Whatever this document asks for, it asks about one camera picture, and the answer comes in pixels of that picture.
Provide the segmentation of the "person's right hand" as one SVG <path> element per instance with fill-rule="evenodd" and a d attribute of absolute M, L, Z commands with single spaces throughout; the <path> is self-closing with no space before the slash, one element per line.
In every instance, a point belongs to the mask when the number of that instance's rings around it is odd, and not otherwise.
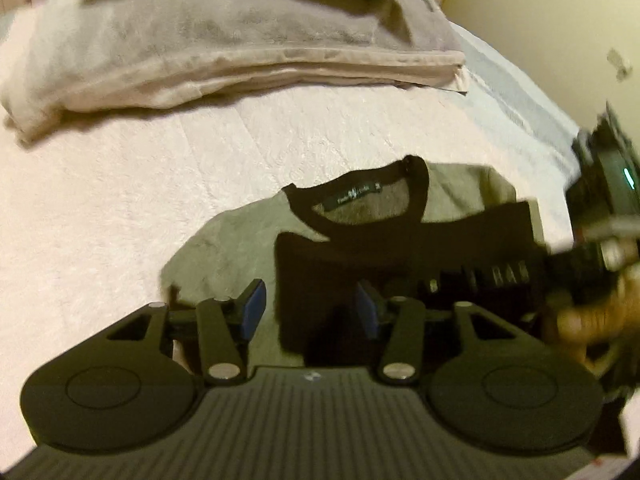
<path fill-rule="evenodd" d="M 569 307 L 544 316 L 544 341 L 595 370 L 587 356 L 595 344 L 626 341 L 639 347 L 639 265 L 625 270 L 614 290 L 588 307 Z"/>

